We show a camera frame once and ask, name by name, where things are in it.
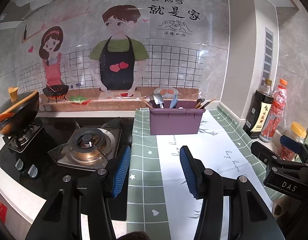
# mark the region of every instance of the gas stove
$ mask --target gas stove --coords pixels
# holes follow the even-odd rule
[[[101,128],[112,119],[36,118],[19,136],[4,139],[0,168],[44,199],[53,183],[65,175],[74,177],[78,189],[86,194],[91,172],[106,166],[124,144],[131,146],[134,119],[121,118],[119,127]],[[128,175],[118,197],[109,200],[114,220],[126,220],[127,184]],[[82,201],[86,213],[84,197]]]

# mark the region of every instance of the cartoon boy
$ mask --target cartoon boy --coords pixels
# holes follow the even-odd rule
[[[100,88],[104,92],[128,90],[130,97],[141,81],[149,55],[142,43],[125,35],[140,16],[140,11],[133,5],[117,5],[102,15],[112,36],[98,43],[89,57],[91,66],[100,67]],[[134,75],[135,61],[138,69]]]

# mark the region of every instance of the black apron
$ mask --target black apron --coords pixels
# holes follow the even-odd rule
[[[129,90],[134,81],[134,52],[129,37],[129,49],[123,52],[110,52],[107,48],[110,37],[100,56],[101,81],[107,90]]]

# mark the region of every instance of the green checkered tablecloth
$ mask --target green checkered tablecloth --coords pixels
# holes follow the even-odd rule
[[[209,110],[262,183],[266,166],[251,153],[252,140],[221,106]],[[148,108],[136,110],[127,196],[127,232],[145,231],[151,240],[170,240],[156,136],[150,135]],[[264,187],[273,201],[282,194]]]
[[[148,108],[136,110],[127,195],[127,232],[145,231],[151,240],[170,240],[156,136]]]

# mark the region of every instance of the bottle cap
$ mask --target bottle cap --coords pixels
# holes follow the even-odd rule
[[[306,137],[306,130],[303,126],[301,126],[298,122],[292,122],[291,129],[294,133],[296,133],[299,137]]]
[[[280,79],[279,82],[283,85],[283,86],[287,86],[287,81],[284,79]]]
[[[272,85],[272,81],[270,79],[265,79],[264,81],[265,84],[267,84],[268,86],[271,86]]]

